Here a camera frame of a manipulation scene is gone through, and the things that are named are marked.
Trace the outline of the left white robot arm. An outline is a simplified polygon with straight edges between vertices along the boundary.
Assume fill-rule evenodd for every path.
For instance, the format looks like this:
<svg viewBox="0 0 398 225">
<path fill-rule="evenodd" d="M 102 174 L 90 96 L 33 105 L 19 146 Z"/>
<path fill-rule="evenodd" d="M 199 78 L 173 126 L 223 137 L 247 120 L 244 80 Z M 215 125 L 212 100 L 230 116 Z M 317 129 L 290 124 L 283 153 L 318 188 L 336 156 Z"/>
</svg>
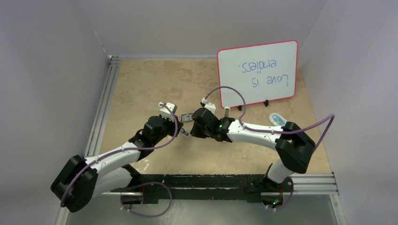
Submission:
<svg viewBox="0 0 398 225">
<path fill-rule="evenodd" d="M 50 190 L 61 201 L 60 206 L 77 212 L 96 196 L 118 188 L 129 192 L 140 185 L 139 177 L 131 174 L 131 163 L 144 159 L 167 136 L 175 138 L 183 127 L 177 118 L 152 116 L 133 137 L 114 150 L 83 157 L 72 156 L 61 169 L 50 186 Z"/>
</svg>

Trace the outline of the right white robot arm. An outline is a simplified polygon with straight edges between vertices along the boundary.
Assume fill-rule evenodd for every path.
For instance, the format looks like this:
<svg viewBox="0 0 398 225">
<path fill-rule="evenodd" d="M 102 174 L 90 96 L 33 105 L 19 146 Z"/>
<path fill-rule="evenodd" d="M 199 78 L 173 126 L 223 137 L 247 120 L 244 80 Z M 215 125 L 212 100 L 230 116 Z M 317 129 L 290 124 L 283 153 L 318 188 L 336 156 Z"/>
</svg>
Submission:
<svg viewBox="0 0 398 225">
<path fill-rule="evenodd" d="M 287 122 L 284 126 L 265 127 L 240 124 L 230 117 L 218 119 L 213 112 L 202 107 L 193 115 L 191 136 L 212 138 L 218 142 L 250 143 L 275 150 L 279 159 L 273 163 L 264 177 L 263 184 L 270 191 L 276 190 L 293 173 L 307 172 L 309 162 L 315 150 L 315 142 L 299 126 Z"/>
</svg>

